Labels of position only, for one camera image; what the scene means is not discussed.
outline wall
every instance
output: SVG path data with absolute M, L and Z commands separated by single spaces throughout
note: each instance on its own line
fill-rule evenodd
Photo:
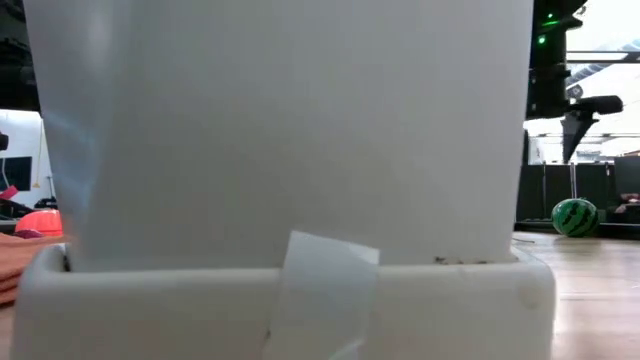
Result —
M 31 190 L 21 191 L 11 199 L 29 207 L 33 207 L 38 200 L 52 195 L 48 179 L 51 176 L 49 150 L 44 133 L 42 134 L 42 152 L 38 162 L 41 129 L 42 118 L 36 112 L 0 109 L 0 132 L 9 136 L 9 148 L 6 151 L 0 151 L 0 157 L 31 156 L 33 158 Z M 33 187 L 36 183 L 40 185 L 39 188 Z

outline white container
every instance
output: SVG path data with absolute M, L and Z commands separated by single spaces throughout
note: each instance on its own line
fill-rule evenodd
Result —
M 509 247 L 532 5 L 26 0 L 73 242 L 12 358 L 259 359 L 298 230 L 380 249 L 363 360 L 548 359 Z
M 531 0 L 27 0 L 74 271 L 504 261 Z

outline white tape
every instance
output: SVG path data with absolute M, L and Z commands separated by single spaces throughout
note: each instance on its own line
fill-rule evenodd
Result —
M 294 231 L 263 360 L 356 360 L 378 276 L 377 249 Z

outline wooden floor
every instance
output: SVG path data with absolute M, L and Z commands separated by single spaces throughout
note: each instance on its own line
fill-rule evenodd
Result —
M 554 360 L 640 359 L 640 241 L 514 238 L 556 276 Z M 12 317 L 0 308 L 0 360 L 9 359 Z

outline watermelon ball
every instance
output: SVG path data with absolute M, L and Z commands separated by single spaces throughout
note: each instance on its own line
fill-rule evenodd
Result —
M 585 199 L 567 199 L 551 212 L 553 227 L 568 237 L 590 235 L 598 226 L 598 209 Z

